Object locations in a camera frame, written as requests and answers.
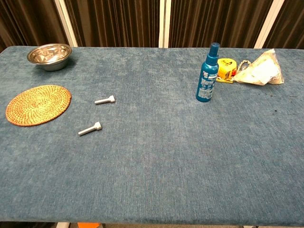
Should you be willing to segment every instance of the round wicker trivet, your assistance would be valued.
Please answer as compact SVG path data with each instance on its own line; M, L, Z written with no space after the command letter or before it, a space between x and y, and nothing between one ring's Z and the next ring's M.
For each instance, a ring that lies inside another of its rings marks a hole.
M34 87L16 96L8 104L5 115L18 126L34 126L60 116L71 102L71 93L57 85Z

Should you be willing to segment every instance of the white plastic bolt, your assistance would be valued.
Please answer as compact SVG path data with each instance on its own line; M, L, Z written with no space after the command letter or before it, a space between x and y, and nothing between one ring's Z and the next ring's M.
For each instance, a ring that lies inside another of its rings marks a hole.
M101 124L99 122L96 122L93 127L89 127L83 131L78 132L78 135L81 136L81 135L87 134L89 132L92 132L95 130L100 130L100 129L102 129Z
M115 98L114 98L113 95L112 95L112 96L109 96L109 98L107 98L107 99L95 101L95 105L103 104L103 103L108 103L108 102L111 102L111 103L114 103L114 102L115 102Z

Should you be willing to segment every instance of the table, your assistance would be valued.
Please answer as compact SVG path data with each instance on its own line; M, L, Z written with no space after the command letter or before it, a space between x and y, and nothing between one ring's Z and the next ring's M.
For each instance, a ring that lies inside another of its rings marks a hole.
M78 47L57 72L29 63L31 49L0 54L0 220L304 226L303 50L276 49L284 84L216 83L201 103L208 48ZM72 93L60 117L5 119L12 98L47 84Z

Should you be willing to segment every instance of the stainless steel bowl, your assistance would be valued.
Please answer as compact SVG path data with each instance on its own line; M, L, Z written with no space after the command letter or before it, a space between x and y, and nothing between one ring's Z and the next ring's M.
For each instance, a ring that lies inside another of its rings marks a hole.
M46 71L55 71L67 65L71 53L72 48L67 44L46 44L31 50L27 58Z

